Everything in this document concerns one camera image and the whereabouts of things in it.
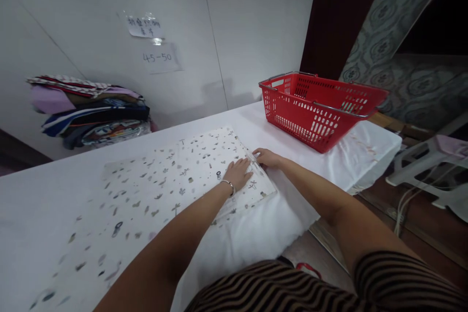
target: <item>person's left hand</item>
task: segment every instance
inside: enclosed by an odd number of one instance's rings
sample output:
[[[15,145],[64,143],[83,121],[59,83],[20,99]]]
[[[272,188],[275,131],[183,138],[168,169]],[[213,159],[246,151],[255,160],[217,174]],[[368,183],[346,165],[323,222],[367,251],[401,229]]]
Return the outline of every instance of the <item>person's left hand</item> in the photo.
[[[254,174],[253,172],[245,173],[249,165],[250,160],[248,158],[241,158],[236,163],[232,161],[223,179],[230,181],[234,185],[236,191],[241,190],[247,183],[247,180]]]

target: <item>patterned wallpaper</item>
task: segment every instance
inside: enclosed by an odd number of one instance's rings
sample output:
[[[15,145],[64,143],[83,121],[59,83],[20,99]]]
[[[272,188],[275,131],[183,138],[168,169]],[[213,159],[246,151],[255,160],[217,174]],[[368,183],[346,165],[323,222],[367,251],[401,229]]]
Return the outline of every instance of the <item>patterned wallpaper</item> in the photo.
[[[389,90],[383,113],[438,130],[468,109],[468,65],[393,58],[428,1],[374,0],[340,80]]]

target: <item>basket handle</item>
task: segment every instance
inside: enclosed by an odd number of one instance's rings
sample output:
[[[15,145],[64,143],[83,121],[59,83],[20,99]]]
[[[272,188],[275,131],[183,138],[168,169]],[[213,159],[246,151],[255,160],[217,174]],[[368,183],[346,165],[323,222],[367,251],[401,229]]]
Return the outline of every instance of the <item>basket handle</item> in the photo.
[[[273,91],[278,91],[277,88],[272,88],[272,87],[269,87],[263,83],[269,81],[269,80],[272,80],[272,79],[275,79],[275,78],[279,78],[279,77],[282,77],[282,76],[287,76],[289,74],[293,74],[293,73],[299,73],[299,74],[304,74],[306,76],[312,76],[312,77],[317,77],[318,75],[316,74],[311,74],[311,73],[305,73],[305,72],[300,72],[300,71],[292,71],[292,72],[288,72],[288,73],[282,73],[280,75],[277,75],[277,76],[273,76],[271,78],[268,78],[266,80],[262,80],[261,82],[258,83],[258,86],[262,87],[262,88],[267,88],[267,89],[270,89],[270,90],[273,90]]]
[[[299,72],[299,71],[292,71],[292,72],[289,72],[289,73],[282,73],[280,75],[277,75],[277,76],[274,76],[274,77],[271,77],[271,78],[268,78],[267,80],[263,80],[261,82],[258,83],[258,85],[260,87],[263,87],[263,88],[267,88],[267,89],[270,89],[270,90],[273,90],[273,91],[278,91],[278,88],[272,88],[272,87],[269,87],[267,85],[264,85],[262,83],[265,83],[265,82],[268,82],[269,80],[272,80],[272,79],[275,79],[275,78],[279,78],[279,77],[282,77],[282,76],[286,76],[286,75],[289,75],[289,74],[292,74],[292,73],[300,73],[300,74],[303,74],[303,75],[307,75],[307,76],[312,76],[312,77],[317,77],[316,74],[310,74],[310,73],[305,73],[305,72]],[[367,85],[367,84],[361,84],[361,83],[356,83],[354,81],[351,82],[351,84],[360,84],[360,85]],[[287,97],[291,97],[290,95],[288,94],[285,94],[285,93],[282,93],[282,92],[279,92],[280,94],[284,94],[286,95]],[[337,109],[337,108],[334,108],[334,107],[331,107],[331,106],[327,106],[327,105],[323,105],[321,103],[318,103],[318,102],[315,102],[315,101],[308,101],[308,100],[305,100],[301,97],[293,97],[294,99],[297,99],[297,100],[300,100],[302,102],[305,102],[307,104],[314,104],[314,105],[317,105],[317,106],[320,106],[320,107],[325,107],[325,108],[328,108],[330,110],[333,110],[333,111],[336,111],[336,112],[340,112],[340,113],[344,113],[346,115],[350,115],[350,116],[353,116],[353,117],[359,117],[359,118],[368,118],[370,116],[372,116],[374,113],[376,113],[378,110],[377,109],[374,109],[371,113],[369,113],[368,115],[357,115],[357,114],[354,114],[352,112],[348,112],[348,111],[343,111],[343,110],[340,110],[340,109]]]
[[[317,106],[320,106],[320,107],[325,107],[325,108],[328,108],[330,110],[333,110],[333,111],[336,111],[336,112],[340,112],[340,113],[344,113],[346,115],[350,115],[350,116],[353,116],[353,117],[359,117],[359,118],[368,118],[370,116],[372,116],[375,112],[377,112],[378,110],[377,109],[374,109],[371,113],[369,113],[368,115],[357,115],[357,114],[354,114],[352,112],[348,112],[348,111],[343,111],[343,110],[340,110],[340,109],[337,109],[337,108],[334,108],[334,107],[331,107],[331,106],[327,106],[327,105],[323,105],[321,103],[318,103],[318,102],[315,102],[315,101],[308,101],[308,100],[305,100],[301,97],[296,97],[296,96],[291,96],[291,95],[288,95],[286,93],[282,93],[282,92],[279,92],[280,94],[283,94],[283,95],[286,95],[287,97],[289,98],[294,98],[296,100],[299,100],[299,101],[302,101],[302,102],[305,102],[307,104],[314,104],[314,105],[317,105]]]

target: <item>hand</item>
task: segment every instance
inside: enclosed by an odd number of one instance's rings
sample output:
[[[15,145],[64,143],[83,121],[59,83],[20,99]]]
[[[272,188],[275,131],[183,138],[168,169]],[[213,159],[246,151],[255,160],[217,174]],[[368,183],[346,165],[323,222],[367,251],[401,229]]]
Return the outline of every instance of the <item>hand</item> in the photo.
[[[257,157],[258,163],[263,163],[265,166],[272,168],[278,168],[281,160],[283,159],[283,157],[268,149],[258,148],[253,152],[253,154],[260,154]]]
[[[247,183],[247,180],[254,174],[253,172],[245,173],[249,165],[250,160],[248,158],[241,158],[236,163],[232,161],[223,179],[230,181],[234,185],[236,191],[241,190],[245,183]]]

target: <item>striped shirt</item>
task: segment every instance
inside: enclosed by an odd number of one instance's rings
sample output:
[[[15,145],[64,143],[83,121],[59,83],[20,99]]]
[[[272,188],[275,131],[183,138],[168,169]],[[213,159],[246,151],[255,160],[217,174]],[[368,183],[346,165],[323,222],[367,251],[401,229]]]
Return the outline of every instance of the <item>striped shirt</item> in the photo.
[[[262,261],[202,289],[187,312],[466,311],[467,299],[424,262],[377,251],[353,271],[357,296],[279,261]]]

